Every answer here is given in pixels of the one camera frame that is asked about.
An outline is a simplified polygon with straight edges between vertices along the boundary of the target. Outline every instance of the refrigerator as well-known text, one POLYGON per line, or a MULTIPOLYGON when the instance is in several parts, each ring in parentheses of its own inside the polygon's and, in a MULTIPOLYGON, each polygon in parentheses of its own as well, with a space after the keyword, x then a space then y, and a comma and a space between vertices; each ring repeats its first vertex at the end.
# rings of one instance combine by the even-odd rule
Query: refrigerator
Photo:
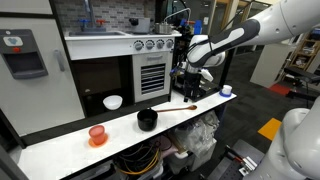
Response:
POLYGON ((84 118, 57 22, 50 15, 49 0, 1 1, 0 109, 19 136, 84 118))

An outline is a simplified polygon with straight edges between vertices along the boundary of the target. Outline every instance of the countertop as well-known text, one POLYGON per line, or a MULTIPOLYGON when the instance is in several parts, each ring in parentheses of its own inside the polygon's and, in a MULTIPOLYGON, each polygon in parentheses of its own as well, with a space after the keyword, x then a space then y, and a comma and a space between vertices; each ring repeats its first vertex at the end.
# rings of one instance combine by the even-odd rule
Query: countertop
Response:
POLYGON ((159 113, 157 127, 151 132, 141 131, 137 124, 137 112, 102 123, 109 135, 107 143, 100 148, 88 145, 91 127, 75 131, 42 143, 28 146, 22 150, 18 166, 32 180, 61 179, 89 165, 108 158, 128 147, 153 137, 192 117, 213 109, 233 98, 221 97, 215 93, 196 103, 183 102, 183 96, 172 92, 171 102, 152 107, 154 110, 188 107, 198 108, 194 111, 184 110, 159 113))
POLYGON ((65 33, 66 41, 79 41, 79 40, 103 40, 103 39, 140 39, 140 38, 169 38, 169 37, 180 37, 182 36, 180 33, 177 34, 129 34, 121 31, 112 31, 119 32, 122 35, 114 35, 114 36, 68 36, 68 32, 65 33))

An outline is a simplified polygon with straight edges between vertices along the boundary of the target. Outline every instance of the spoon handle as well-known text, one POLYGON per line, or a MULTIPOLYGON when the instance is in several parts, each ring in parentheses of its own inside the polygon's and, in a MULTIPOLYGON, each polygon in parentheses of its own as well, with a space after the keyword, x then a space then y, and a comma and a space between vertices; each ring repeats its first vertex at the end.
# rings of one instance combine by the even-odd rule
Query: spoon handle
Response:
POLYGON ((163 109, 163 110, 158 110, 156 112, 179 111, 179 110, 185 110, 185 109, 188 109, 188 108, 163 109))

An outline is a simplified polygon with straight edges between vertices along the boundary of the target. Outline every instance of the black bowl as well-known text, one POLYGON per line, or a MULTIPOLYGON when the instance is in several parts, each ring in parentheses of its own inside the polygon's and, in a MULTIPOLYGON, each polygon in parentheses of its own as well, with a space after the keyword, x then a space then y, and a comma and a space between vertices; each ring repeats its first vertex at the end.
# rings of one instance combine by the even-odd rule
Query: black bowl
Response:
POLYGON ((138 125, 143 131, 152 131, 157 126, 158 113, 152 109, 144 109, 138 113, 138 125))

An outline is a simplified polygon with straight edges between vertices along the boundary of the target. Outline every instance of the red cup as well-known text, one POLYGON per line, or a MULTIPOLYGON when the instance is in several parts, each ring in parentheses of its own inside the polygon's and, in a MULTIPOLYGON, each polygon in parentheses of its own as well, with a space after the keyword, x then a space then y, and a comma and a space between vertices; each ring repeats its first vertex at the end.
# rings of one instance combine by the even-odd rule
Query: red cup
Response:
POLYGON ((103 144, 106 140, 104 127, 102 125, 93 126, 89 130, 89 135, 95 145, 103 144))

